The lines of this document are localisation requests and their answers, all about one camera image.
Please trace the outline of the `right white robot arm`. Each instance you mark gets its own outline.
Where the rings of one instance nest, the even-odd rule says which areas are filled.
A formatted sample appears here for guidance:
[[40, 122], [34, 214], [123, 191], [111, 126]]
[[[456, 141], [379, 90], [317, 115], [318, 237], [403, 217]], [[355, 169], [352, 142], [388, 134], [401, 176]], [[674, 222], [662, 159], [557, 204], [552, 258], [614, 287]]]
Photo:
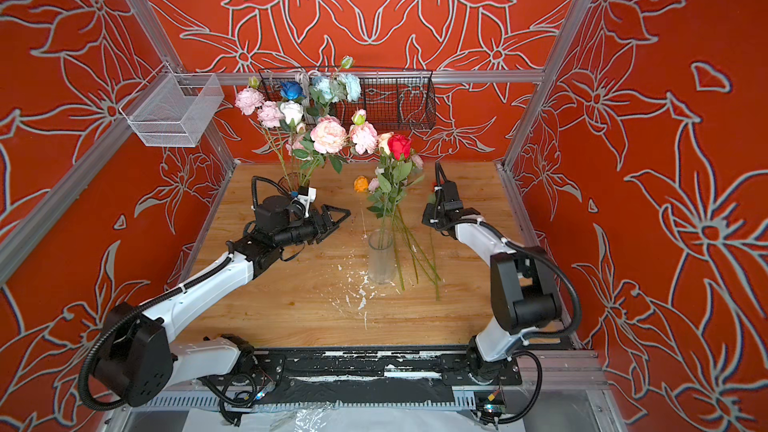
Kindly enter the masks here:
[[572, 282], [541, 247], [520, 245], [473, 208], [463, 205], [457, 184], [435, 164], [435, 199], [422, 224], [469, 247], [490, 271], [492, 318], [468, 345], [470, 377], [492, 382], [510, 360], [528, 353], [534, 339], [569, 337], [583, 318]]

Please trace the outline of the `clear glass vase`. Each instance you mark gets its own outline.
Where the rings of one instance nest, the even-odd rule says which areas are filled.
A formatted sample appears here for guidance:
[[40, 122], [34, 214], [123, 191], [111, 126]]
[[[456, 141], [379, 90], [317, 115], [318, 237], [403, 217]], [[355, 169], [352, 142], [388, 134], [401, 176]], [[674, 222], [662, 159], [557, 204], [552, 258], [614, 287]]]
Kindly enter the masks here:
[[377, 284], [394, 280], [396, 272], [394, 237], [387, 229], [373, 231], [368, 238], [368, 276]]

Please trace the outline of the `red rose stem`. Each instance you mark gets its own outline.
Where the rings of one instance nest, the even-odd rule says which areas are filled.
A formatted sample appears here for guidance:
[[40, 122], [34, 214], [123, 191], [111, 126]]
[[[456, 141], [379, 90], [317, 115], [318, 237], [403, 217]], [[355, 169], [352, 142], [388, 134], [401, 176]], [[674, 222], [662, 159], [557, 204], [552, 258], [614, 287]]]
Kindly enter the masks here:
[[[437, 198], [438, 198], [438, 192], [439, 192], [439, 185], [437, 184], [437, 182], [434, 182], [432, 186], [433, 186], [433, 191], [432, 191], [432, 194], [430, 195], [428, 204], [433, 206], [432, 212], [430, 215], [430, 220], [435, 220], [436, 214], [437, 214]], [[438, 268], [437, 268], [437, 253], [434, 246], [434, 236], [435, 236], [435, 230], [431, 228], [429, 231], [429, 245], [430, 245], [430, 255], [431, 255], [430, 263], [431, 263], [432, 272], [433, 272], [433, 284], [435, 286], [435, 299], [439, 300], [440, 299], [440, 283], [442, 279], [438, 273]]]
[[[393, 133], [393, 137], [390, 139], [389, 144], [391, 146], [393, 158], [397, 163], [394, 171], [397, 197], [395, 199], [394, 212], [391, 216], [392, 225], [388, 227], [388, 230], [392, 232], [393, 236], [398, 234], [404, 241], [407, 250], [412, 253], [414, 251], [413, 234], [408, 230], [404, 223], [401, 203], [407, 197], [408, 192], [422, 180], [424, 164], [423, 160], [415, 151], [412, 140], [409, 137]], [[369, 210], [374, 213], [376, 218], [378, 206], [375, 193], [377, 192], [377, 189], [378, 180], [376, 179], [375, 172], [374, 180], [369, 186], [370, 199], [372, 201]]]

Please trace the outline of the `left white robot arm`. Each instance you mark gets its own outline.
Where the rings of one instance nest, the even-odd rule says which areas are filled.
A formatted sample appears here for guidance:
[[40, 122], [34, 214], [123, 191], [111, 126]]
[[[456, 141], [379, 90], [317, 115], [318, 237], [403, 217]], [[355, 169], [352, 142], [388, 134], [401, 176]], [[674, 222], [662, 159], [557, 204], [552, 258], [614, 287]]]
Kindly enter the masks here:
[[282, 260], [286, 248], [321, 243], [351, 215], [345, 208], [316, 207], [312, 187], [290, 191], [262, 176], [252, 177], [251, 197], [253, 220], [216, 261], [152, 299], [108, 312], [77, 378], [86, 407], [138, 407], [169, 385], [240, 373], [245, 343], [221, 337], [183, 345], [177, 338], [203, 312]]

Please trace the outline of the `dark smoked glass vase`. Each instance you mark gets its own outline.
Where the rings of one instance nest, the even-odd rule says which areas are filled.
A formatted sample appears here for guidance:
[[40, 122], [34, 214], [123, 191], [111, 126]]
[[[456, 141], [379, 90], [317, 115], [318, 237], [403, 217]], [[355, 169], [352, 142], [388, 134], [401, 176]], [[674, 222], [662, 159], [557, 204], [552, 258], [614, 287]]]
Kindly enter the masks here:
[[309, 190], [310, 178], [301, 172], [289, 172], [278, 181], [278, 185], [289, 192], [305, 194]]

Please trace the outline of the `pink rose bunch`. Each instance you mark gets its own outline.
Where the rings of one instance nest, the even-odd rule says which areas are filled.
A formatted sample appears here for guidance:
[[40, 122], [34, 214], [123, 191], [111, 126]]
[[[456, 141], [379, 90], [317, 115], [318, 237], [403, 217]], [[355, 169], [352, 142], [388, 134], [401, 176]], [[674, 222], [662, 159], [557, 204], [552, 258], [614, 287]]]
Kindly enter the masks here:
[[327, 162], [334, 171], [340, 173], [345, 163], [345, 149], [350, 149], [356, 155], [370, 155], [379, 146], [379, 134], [367, 120], [365, 109], [354, 112], [349, 127], [343, 126], [338, 118], [320, 118], [311, 130], [300, 129], [296, 135], [303, 136], [301, 144], [304, 149], [296, 150], [295, 155], [307, 157], [302, 169], [310, 181], [314, 171]]

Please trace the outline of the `white green flower stem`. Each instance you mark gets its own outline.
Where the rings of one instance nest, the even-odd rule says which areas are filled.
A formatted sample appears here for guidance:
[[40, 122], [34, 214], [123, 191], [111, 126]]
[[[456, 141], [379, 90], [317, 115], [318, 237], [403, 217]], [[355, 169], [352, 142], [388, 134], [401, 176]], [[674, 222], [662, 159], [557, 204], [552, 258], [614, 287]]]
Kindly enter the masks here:
[[362, 94], [358, 76], [351, 72], [355, 59], [346, 55], [328, 72], [311, 71], [309, 77], [310, 107], [308, 114], [316, 120], [339, 118], [338, 108], [346, 102], [357, 102]]

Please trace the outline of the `blue rose stem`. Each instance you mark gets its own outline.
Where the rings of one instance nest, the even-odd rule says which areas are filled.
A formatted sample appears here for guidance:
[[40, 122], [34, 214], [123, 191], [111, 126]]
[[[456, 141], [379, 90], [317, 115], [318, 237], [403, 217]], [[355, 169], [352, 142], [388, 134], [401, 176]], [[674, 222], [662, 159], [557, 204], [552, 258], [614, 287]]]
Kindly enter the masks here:
[[280, 94], [287, 101], [301, 102], [305, 97], [302, 85], [296, 81], [283, 81], [280, 84]]

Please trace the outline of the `pink peony stem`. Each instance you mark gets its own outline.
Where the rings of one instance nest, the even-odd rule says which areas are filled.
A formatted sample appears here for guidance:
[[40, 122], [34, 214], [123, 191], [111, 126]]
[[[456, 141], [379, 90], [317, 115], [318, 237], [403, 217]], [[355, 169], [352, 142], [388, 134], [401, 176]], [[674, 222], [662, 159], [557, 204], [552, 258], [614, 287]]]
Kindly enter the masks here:
[[268, 148], [277, 156], [281, 165], [283, 178], [290, 182], [293, 172], [290, 160], [286, 157], [286, 141], [290, 137], [284, 112], [281, 110], [281, 100], [272, 101], [266, 98], [258, 89], [260, 81], [255, 76], [235, 96], [235, 107], [249, 118], [257, 130], [263, 135]]

